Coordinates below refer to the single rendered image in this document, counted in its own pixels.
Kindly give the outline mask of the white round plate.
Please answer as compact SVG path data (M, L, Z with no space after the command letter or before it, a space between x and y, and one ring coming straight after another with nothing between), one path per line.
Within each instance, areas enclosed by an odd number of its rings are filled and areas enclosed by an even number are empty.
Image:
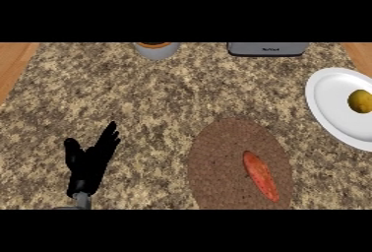
M345 68L323 68L308 78L308 109L331 136L352 148L372 152L372 111L357 113L348 97L357 90L372 94L372 79Z

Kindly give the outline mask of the grey pot with orange rim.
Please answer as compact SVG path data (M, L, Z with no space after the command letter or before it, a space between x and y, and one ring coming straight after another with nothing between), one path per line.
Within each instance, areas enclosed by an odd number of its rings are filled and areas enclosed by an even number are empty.
M135 42L134 47L138 55L150 60L168 58L176 51L178 42Z

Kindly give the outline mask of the grey toaster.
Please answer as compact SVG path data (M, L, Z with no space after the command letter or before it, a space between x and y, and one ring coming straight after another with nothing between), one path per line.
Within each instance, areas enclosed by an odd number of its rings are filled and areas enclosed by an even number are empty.
M228 42L228 54L240 57L300 56L308 48L306 42Z

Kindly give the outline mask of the yellow lemon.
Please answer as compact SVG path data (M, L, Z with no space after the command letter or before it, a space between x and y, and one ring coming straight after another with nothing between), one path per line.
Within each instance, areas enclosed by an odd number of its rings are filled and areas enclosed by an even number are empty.
M364 90L355 90L348 96L348 106L358 113L372 111L372 94Z

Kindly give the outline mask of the brown round woven placemat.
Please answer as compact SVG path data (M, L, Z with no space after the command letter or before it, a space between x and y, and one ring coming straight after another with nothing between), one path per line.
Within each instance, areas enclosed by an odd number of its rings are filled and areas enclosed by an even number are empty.
M241 162L244 151L250 151L268 166L277 202L264 196L247 176ZM188 152L187 179L200 209L289 208L293 179L287 155L268 130L252 120L224 118L203 128Z

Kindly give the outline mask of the orange sweet potato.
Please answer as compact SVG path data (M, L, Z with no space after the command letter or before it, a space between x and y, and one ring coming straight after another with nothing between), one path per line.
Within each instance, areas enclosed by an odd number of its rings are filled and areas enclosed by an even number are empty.
M250 151L244 151L241 153L241 165L261 194L275 203L278 201L278 192L265 162Z

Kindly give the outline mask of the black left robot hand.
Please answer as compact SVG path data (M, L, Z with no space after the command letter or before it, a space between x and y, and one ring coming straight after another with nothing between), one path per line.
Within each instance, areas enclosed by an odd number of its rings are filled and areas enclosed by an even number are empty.
M109 123L95 144L86 150L81 149L73 138L64 139L64 164L70 171L66 188L66 196L69 198L79 192L88 196L95 193L119 143L120 139L114 122Z

